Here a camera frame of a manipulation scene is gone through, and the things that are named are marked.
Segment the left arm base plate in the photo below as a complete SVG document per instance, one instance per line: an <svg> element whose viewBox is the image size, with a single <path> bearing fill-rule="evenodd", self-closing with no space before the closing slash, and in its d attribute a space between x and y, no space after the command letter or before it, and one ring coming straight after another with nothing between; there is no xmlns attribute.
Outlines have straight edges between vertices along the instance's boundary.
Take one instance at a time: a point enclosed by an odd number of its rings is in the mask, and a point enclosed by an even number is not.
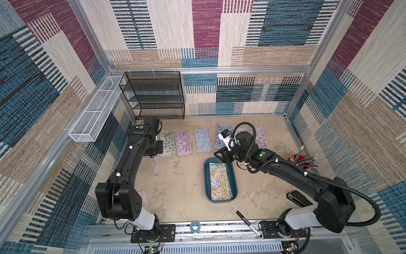
<svg viewBox="0 0 406 254"><path fill-rule="evenodd" d="M131 243L163 243L174 242L176 234L175 224L163 224L154 226L151 230L140 230L133 228L131 234Z"/></svg>

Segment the light blue sticker sheet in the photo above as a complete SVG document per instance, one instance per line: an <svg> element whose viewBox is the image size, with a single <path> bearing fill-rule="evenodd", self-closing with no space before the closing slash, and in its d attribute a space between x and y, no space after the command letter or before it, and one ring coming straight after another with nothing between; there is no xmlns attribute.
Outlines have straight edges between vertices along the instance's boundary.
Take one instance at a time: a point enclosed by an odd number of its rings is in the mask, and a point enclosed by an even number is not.
<svg viewBox="0 0 406 254"><path fill-rule="evenodd" d="M195 138L197 152L207 153L211 151L211 143L207 128L195 129Z"/></svg>

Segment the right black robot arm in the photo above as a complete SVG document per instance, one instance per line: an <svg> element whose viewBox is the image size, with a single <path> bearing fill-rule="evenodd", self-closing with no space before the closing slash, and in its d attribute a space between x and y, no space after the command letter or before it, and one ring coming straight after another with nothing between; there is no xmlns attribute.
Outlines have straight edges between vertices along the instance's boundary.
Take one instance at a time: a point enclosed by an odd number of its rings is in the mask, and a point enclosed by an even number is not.
<svg viewBox="0 0 406 254"><path fill-rule="evenodd" d="M244 162L251 173L275 176L315 201L315 204L302 208L289 208L280 215L276 226L281 236L289 237L295 230L313 227L324 227L334 233L343 231L355 211L355 204L342 179L322 177L320 181L311 180L310 172L297 169L271 150L260 149L249 132L233 136L229 130L224 130L218 137L225 146L215 152L215 156L222 162Z"/></svg>

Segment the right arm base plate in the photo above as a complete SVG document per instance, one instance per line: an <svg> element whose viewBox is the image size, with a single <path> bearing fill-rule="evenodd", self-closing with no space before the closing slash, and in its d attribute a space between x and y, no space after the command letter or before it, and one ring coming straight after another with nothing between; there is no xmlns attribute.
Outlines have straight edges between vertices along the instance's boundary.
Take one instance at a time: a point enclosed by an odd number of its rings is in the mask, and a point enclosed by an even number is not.
<svg viewBox="0 0 406 254"><path fill-rule="evenodd" d="M282 238L295 238L298 237L300 239L306 238L308 235L308 231L306 228L293 230L289 229L287 232L280 229L277 225L276 220L261 220L258 223L258 227L263 234L265 239L282 239Z"/></svg>

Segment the penguin sticker sheet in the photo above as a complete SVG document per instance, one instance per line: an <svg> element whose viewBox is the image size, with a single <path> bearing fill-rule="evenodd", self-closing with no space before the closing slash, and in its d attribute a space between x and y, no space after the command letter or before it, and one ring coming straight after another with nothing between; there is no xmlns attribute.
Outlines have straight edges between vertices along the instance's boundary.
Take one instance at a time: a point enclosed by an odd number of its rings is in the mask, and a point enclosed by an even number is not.
<svg viewBox="0 0 406 254"><path fill-rule="evenodd" d="M219 135L224 131L224 130L231 130L230 126L225 126L222 124L217 124L216 128L216 140L215 140L215 149L220 150L224 147L226 147L224 141L219 137Z"/></svg>

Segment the green sticker sheet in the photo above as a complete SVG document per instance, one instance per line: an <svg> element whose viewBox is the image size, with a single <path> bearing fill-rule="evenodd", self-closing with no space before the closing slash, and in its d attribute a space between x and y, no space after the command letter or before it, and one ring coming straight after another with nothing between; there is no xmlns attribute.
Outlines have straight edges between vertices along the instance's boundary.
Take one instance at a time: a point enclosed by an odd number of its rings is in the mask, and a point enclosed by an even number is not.
<svg viewBox="0 0 406 254"><path fill-rule="evenodd" d="M163 152L161 155L164 157L174 156L176 153L174 133L162 133L160 138L163 141Z"/></svg>

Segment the pink purple sticker sheet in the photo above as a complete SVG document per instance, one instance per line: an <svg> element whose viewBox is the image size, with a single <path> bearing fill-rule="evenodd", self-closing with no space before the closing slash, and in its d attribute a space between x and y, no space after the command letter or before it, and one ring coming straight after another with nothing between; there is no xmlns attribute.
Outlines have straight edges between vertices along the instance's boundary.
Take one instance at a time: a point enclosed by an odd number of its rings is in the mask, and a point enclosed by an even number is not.
<svg viewBox="0 0 406 254"><path fill-rule="evenodd" d="M174 138L176 142L177 155L179 157L192 155L192 146L188 131L175 132Z"/></svg>

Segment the pink pastel sticker sheet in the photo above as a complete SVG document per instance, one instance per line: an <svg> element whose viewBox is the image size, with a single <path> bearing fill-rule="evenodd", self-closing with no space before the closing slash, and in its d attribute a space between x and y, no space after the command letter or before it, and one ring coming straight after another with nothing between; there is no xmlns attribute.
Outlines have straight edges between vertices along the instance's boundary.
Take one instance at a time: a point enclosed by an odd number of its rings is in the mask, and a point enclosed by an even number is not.
<svg viewBox="0 0 406 254"><path fill-rule="evenodd" d="M153 157L153 175L155 177L158 177L158 173L159 173L159 155L156 155L155 157Z"/></svg>

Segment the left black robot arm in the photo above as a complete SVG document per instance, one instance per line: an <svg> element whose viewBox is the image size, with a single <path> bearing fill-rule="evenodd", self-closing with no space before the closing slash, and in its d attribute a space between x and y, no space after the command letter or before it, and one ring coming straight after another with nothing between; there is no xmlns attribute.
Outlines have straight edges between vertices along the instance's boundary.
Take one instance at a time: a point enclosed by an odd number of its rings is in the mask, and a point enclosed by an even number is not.
<svg viewBox="0 0 406 254"><path fill-rule="evenodd" d="M95 195L101 215L105 219L128 220L135 229L134 237L145 241L156 241L160 237L158 216L143 208L142 198L134 184L145 156L151 158L163 152L163 142L157 139L162 122L156 117L147 117L141 124L127 130L124 152L104 183L98 183Z"/></svg>

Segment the lilac character sticker sheet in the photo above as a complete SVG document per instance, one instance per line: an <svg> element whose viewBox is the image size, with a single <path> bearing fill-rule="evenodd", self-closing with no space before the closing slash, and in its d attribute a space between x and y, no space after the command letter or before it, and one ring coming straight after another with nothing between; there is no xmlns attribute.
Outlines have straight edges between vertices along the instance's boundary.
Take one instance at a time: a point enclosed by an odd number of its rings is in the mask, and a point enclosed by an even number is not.
<svg viewBox="0 0 406 254"><path fill-rule="evenodd" d="M266 135L265 131L262 127L256 128L256 138L255 142L258 145L260 149L267 149L267 140L266 140Z"/></svg>

